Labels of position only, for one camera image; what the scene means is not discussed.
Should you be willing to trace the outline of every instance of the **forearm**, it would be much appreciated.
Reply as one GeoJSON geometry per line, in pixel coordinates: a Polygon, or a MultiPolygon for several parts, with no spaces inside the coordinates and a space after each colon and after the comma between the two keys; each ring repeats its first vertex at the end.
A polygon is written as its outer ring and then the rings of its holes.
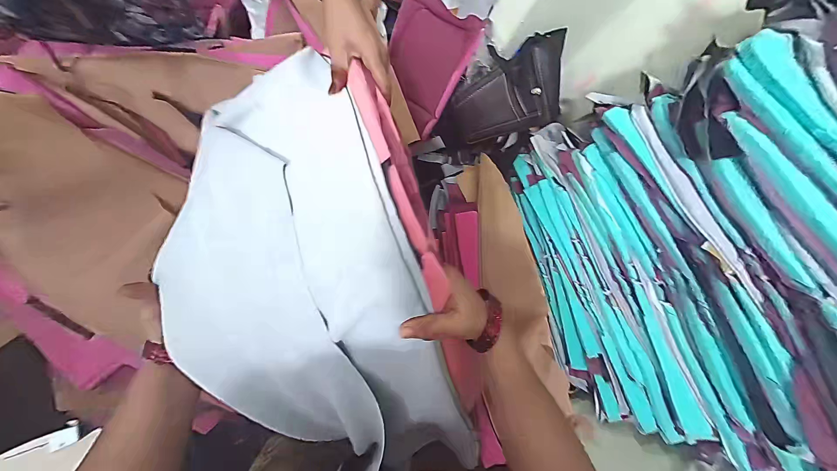
{"type": "Polygon", "coordinates": [[[513,471],[593,471],[590,458],[514,336],[501,334],[485,354],[485,393],[513,471]]]}
{"type": "Polygon", "coordinates": [[[199,394],[173,365],[143,364],[79,471],[178,471],[199,394]]]}

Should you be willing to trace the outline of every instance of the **white cut fabric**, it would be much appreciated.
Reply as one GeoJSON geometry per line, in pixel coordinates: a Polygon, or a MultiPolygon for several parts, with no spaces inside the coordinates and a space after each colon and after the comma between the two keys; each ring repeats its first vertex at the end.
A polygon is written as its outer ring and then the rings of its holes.
{"type": "Polygon", "coordinates": [[[167,348],[277,432],[377,443],[373,469],[442,440],[474,467],[439,346],[398,336],[427,288],[352,98],[330,83],[305,48],[205,117],[153,273],[167,348]]]}
{"type": "Polygon", "coordinates": [[[250,38],[264,39],[270,0],[241,0],[241,3],[247,10],[247,19],[250,20],[250,38]]]}

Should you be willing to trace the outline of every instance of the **bracelet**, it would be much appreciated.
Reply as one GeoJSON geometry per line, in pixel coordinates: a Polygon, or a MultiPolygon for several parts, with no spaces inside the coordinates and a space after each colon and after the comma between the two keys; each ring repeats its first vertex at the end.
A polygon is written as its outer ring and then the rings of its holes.
{"type": "Polygon", "coordinates": [[[488,319],[485,321],[485,327],[482,329],[482,334],[473,340],[468,340],[468,345],[479,353],[485,353],[497,343],[500,338],[500,327],[503,322],[503,307],[500,301],[497,300],[486,289],[478,289],[482,299],[485,301],[485,309],[488,311],[488,319]]]}

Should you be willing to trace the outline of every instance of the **black leather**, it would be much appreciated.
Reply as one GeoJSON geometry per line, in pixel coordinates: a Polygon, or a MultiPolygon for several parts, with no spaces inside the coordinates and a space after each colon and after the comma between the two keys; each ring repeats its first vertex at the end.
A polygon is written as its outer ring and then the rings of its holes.
{"type": "Polygon", "coordinates": [[[566,28],[536,34],[511,60],[489,46],[494,67],[472,83],[460,82],[444,109],[437,133],[445,144],[472,144],[556,121],[566,35],[566,28]]]}

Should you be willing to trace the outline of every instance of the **hand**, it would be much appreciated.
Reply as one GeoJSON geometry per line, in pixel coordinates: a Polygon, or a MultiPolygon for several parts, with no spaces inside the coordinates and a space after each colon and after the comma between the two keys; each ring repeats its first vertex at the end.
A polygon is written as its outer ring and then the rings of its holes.
{"type": "Polygon", "coordinates": [[[488,311],[480,294],[451,266],[444,267],[450,281],[450,299],[441,313],[427,314],[401,324],[405,339],[465,339],[482,334],[488,321],[488,311]]]}
{"type": "Polygon", "coordinates": [[[346,87],[349,63],[360,59],[390,102],[389,53],[375,24],[379,0],[323,0],[333,95],[346,87]]]}

